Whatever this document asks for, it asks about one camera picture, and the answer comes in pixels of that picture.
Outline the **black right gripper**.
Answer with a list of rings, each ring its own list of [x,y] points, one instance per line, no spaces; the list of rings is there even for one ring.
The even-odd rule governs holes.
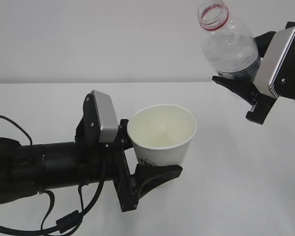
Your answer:
[[[287,22],[284,29],[295,26],[295,22]],[[254,38],[259,58],[263,58],[268,47],[275,36],[275,31],[268,31]],[[260,93],[255,85],[246,79],[227,79],[219,76],[213,76],[212,80],[240,98],[253,105],[247,112],[246,118],[254,123],[263,124],[271,108],[278,98],[272,98]],[[274,84],[279,97],[295,100],[295,37],[278,72]]]

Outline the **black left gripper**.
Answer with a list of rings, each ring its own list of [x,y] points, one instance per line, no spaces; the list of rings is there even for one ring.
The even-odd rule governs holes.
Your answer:
[[[123,212],[135,210],[139,203],[138,197],[143,197],[155,188],[178,178],[182,172],[180,165],[137,164],[134,174],[131,175],[125,155],[126,150],[133,148],[127,132],[128,122],[128,119],[120,120],[118,134],[113,143],[88,146],[86,123],[83,119],[79,122],[75,134],[78,159],[87,164],[88,182],[101,180],[102,163],[105,162],[105,180],[113,182]]]

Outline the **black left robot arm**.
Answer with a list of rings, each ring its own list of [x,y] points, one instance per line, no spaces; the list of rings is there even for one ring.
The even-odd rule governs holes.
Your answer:
[[[131,174],[125,151],[132,148],[128,121],[122,120],[112,143],[87,144],[79,125],[75,141],[23,146],[0,137],[0,204],[31,197],[43,190],[99,182],[114,183],[123,212],[135,210],[139,200],[156,187],[180,176],[182,167],[137,164]]]

